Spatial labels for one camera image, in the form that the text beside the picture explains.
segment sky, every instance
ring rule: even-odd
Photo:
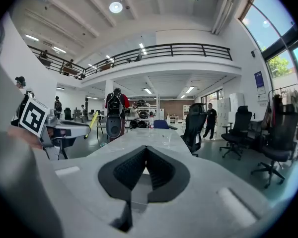
[[[295,22],[279,0],[254,0],[254,5],[269,18],[281,35],[285,34]],[[275,29],[254,7],[250,8],[243,19],[243,23],[247,26],[261,50],[264,47],[269,47],[279,39]],[[294,50],[294,54],[298,61],[298,48]],[[289,61],[288,68],[294,67],[288,51],[281,53],[279,56]]]

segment yellow pole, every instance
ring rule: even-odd
[[[92,121],[91,121],[91,123],[90,123],[90,126],[89,126],[90,130],[91,130],[91,128],[93,127],[94,122],[96,121],[97,117],[98,117],[98,111],[96,111],[96,113],[94,114],[94,117],[93,117],[93,119],[92,119]]]

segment chair base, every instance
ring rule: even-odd
[[[271,161],[270,165],[264,163],[264,162],[260,162],[258,163],[257,166],[263,165],[264,168],[262,169],[255,169],[253,170],[250,174],[254,174],[255,172],[268,172],[269,173],[269,179],[268,179],[268,183],[265,185],[265,188],[268,188],[271,180],[272,180],[272,176],[273,174],[277,175],[278,177],[281,178],[280,182],[278,184],[282,184],[285,180],[285,177],[283,175],[281,175],[276,169],[274,169],[274,164],[276,161]]]
[[[239,157],[238,160],[240,161],[241,158],[242,158],[241,154],[243,153],[243,150],[240,148],[240,146],[236,145],[234,143],[227,143],[226,145],[228,145],[228,146],[221,146],[220,147],[220,151],[222,149],[228,149],[228,151],[222,155],[222,158],[225,158],[226,154],[228,154],[229,152],[233,152],[233,153],[238,155],[238,157]]]

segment tree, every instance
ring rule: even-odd
[[[289,61],[286,58],[281,59],[279,56],[268,61],[268,66],[273,77],[280,77],[291,73],[292,71],[287,68],[288,64]]]

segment hair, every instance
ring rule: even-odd
[[[115,88],[115,90],[114,90],[114,94],[119,94],[119,93],[121,93],[120,88]]]

